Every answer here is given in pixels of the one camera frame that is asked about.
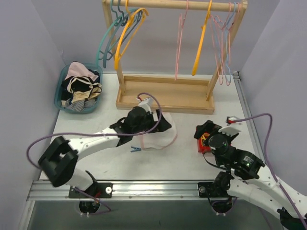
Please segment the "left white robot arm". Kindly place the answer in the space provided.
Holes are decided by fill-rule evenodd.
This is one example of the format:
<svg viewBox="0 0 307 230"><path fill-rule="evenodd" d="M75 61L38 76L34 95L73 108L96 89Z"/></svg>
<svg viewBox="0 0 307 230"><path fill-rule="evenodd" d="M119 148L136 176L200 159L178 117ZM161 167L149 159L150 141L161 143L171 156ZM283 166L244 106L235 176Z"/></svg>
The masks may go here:
<svg viewBox="0 0 307 230"><path fill-rule="evenodd" d="M119 119L93 137L55 138L38 164L54 187L76 187L86 197L97 192L97 181L89 171L76 167L77 162L104 149L116 148L130 142L134 134L146 132L146 137L165 138L175 133L175 123L169 113L160 110L147 112L136 106L126 117Z"/></svg>

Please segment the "black underwear with beige band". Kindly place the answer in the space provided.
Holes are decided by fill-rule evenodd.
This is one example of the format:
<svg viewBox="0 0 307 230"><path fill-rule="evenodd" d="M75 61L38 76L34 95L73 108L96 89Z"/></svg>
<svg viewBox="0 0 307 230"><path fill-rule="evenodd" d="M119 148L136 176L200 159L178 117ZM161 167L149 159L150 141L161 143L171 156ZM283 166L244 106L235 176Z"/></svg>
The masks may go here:
<svg viewBox="0 0 307 230"><path fill-rule="evenodd" d="M102 92L101 83L86 76L71 76L65 79L61 86L72 95L75 101L93 99Z"/></svg>

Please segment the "pink wire hanger with garment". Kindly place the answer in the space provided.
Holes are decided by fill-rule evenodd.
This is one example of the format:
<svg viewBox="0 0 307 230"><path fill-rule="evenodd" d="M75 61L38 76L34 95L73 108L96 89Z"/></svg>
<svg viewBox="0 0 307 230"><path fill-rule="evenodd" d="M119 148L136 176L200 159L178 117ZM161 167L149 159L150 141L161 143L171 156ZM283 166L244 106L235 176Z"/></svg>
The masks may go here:
<svg viewBox="0 0 307 230"><path fill-rule="evenodd" d="M181 44L182 44L182 35L183 29L185 24L185 19L189 10L189 0L186 1L186 10L185 14L180 14L178 20L178 32L177 32L177 50L176 50L176 64L175 64L175 81L178 77L178 70L179 70L179 60L180 60L180 52L181 52Z"/></svg>

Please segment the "blue clothes peg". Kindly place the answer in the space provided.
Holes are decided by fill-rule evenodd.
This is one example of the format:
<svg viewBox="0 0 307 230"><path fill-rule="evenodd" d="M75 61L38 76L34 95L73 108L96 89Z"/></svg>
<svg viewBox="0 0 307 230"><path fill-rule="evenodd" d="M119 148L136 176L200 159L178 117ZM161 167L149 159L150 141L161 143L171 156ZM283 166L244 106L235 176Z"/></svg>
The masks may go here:
<svg viewBox="0 0 307 230"><path fill-rule="evenodd" d="M138 151L141 151L142 149L140 147L134 147L134 146L131 146L131 153L133 152L138 152Z"/></svg>

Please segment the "white pink underwear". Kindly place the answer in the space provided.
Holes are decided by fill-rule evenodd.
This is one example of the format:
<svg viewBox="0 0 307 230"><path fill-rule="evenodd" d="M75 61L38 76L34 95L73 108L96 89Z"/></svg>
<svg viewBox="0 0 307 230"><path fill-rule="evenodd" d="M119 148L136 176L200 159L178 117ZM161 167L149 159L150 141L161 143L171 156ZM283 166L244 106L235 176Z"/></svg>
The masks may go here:
<svg viewBox="0 0 307 230"><path fill-rule="evenodd" d="M162 150L171 144L177 138L177 127L170 113L164 113L163 117L166 121L171 125L171 128L166 130L165 132L157 132L152 134L145 134L139 136L140 146L142 150L146 149L156 149Z"/></svg>

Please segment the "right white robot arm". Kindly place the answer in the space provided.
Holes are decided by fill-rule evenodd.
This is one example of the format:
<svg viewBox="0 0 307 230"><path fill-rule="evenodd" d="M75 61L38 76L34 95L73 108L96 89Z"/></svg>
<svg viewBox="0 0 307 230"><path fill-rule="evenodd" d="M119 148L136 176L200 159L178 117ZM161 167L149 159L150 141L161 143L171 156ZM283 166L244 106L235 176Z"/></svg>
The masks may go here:
<svg viewBox="0 0 307 230"><path fill-rule="evenodd" d="M207 120L198 125L195 139L204 141L220 169L212 187L218 196L235 196L271 213L288 230L307 228L307 197L276 176L255 154L238 149L232 141L240 129L230 122L225 127Z"/></svg>

